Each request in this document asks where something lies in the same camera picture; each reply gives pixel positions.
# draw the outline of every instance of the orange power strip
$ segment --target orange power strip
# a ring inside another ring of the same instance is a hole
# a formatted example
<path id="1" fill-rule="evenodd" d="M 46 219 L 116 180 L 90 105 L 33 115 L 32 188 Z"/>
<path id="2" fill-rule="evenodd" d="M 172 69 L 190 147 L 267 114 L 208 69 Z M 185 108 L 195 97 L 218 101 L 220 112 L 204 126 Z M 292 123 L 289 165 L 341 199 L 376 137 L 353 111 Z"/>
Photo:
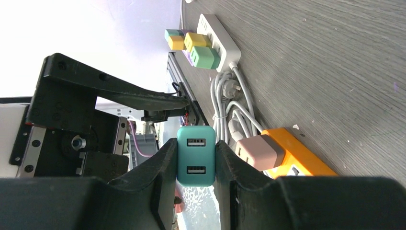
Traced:
<path id="1" fill-rule="evenodd" d="M 306 148 L 285 128 L 268 129 L 262 135 L 271 137 L 285 151 L 280 166 L 267 170 L 276 179 L 279 176 L 337 176 L 315 154 Z"/>

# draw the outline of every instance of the teal usb charger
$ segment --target teal usb charger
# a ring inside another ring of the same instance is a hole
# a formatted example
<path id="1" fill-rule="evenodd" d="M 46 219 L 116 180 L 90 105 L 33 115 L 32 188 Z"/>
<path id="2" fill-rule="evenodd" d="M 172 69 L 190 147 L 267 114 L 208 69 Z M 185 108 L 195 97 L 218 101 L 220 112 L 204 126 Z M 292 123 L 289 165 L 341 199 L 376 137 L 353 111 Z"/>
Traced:
<path id="1" fill-rule="evenodd" d="M 178 131 L 178 181 L 207 187 L 215 181 L 216 134 L 210 126 L 183 126 Z"/>

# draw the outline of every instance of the pink cable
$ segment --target pink cable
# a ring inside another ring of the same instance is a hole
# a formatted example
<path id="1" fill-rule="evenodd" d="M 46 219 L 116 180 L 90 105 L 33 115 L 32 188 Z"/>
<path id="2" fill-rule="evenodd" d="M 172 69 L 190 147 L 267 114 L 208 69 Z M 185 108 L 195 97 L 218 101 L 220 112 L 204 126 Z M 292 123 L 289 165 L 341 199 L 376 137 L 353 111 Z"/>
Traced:
<path id="1" fill-rule="evenodd" d="M 143 157 L 152 157 L 153 155 L 146 155 L 146 154 L 143 154 L 143 153 L 140 151 L 139 146 L 138 146 L 138 143 L 137 143 L 137 137 L 135 137 L 135 128 L 134 128 L 134 125 L 133 125 L 133 123 L 132 123 L 131 121 L 129 121 L 128 123 L 130 124 L 131 135 L 133 135 L 134 143 L 135 143 L 135 148 L 137 149 L 138 154 L 140 154 L 140 155 L 143 156 Z"/>

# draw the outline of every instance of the power strip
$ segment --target power strip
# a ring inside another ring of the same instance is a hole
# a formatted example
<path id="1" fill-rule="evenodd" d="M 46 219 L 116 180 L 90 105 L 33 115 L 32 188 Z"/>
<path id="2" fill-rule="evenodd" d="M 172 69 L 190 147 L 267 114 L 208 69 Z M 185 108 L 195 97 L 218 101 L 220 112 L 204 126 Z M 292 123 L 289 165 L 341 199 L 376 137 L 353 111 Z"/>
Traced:
<path id="1" fill-rule="evenodd" d="M 217 72 L 230 70 L 229 64 L 238 64 L 241 58 L 241 50 L 230 37 L 226 29 L 214 14 L 201 14 L 196 32 L 207 35 L 212 42 L 212 48 L 220 56 L 220 64 L 216 68 Z"/>

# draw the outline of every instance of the black metal bracket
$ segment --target black metal bracket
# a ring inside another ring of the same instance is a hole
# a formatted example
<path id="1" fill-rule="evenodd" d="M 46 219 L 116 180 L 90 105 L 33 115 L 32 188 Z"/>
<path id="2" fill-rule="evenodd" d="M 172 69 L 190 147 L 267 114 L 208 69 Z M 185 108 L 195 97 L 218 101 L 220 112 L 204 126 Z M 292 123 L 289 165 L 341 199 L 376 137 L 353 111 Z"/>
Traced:
<path id="1" fill-rule="evenodd" d="M 172 109 L 172 110 L 161 110 L 161 111 L 147 111 L 144 110 L 144 116 L 141 118 L 145 122 L 164 122 L 168 120 L 168 117 L 173 116 L 185 116 L 186 109 Z"/>
<path id="2" fill-rule="evenodd" d="M 97 97 L 137 110 L 186 107 L 185 98 L 132 85 L 62 54 L 45 58 L 27 121 L 36 125 L 89 133 Z"/>
<path id="3" fill-rule="evenodd" d="M 28 112 L 28 106 L 26 106 L 23 117 L 21 119 L 20 128 L 18 129 L 17 136 L 15 138 L 13 150 L 10 155 L 9 163 L 11 165 L 21 165 L 24 157 L 25 149 L 28 144 L 28 137 L 30 136 L 31 126 L 25 123 L 25 119 Z"/>

